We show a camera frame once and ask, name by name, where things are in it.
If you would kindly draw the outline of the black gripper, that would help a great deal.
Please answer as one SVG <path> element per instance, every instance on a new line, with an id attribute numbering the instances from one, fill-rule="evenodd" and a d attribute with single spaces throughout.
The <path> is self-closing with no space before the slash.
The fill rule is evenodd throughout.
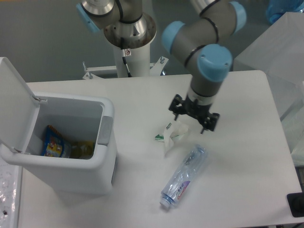
<path id="1" fill-rule="evenodd" d="M 183 100 L 179 94 L 176 94 L 169 110 L 174 114 L 174 120 L 184 114 L 198 120 L 202 126 L 200 133 L 203 134 L 205 131 L 213 132 L 220 118 L 220 114 L 209 112 L 211 105 L 212 97 L 187 95 Z"/>

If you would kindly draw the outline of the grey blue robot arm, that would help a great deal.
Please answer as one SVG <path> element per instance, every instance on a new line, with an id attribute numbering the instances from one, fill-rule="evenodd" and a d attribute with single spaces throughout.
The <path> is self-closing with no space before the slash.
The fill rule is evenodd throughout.
<path id="1" fill-rule="evenodd" d="M 191 4 L 199 19 L 191 25 L 172 22 L 161 36 L 166 51 L 192 76 L 186 97 L 176 95 L 169 110 L 175 116 L 186 114 L 196 119 L 205 131 L 214 131 L 220 115 L 209 110 L 233 62 L 219 41 L 242 29 L 247 15 L 235 1 L 193 0 Z M 113 46 L 119 77 L 149 74 L 156 25 L 144 13 L 141 0 L 82 0 L 76 9 L 92 32 L 103 31 Z"/>

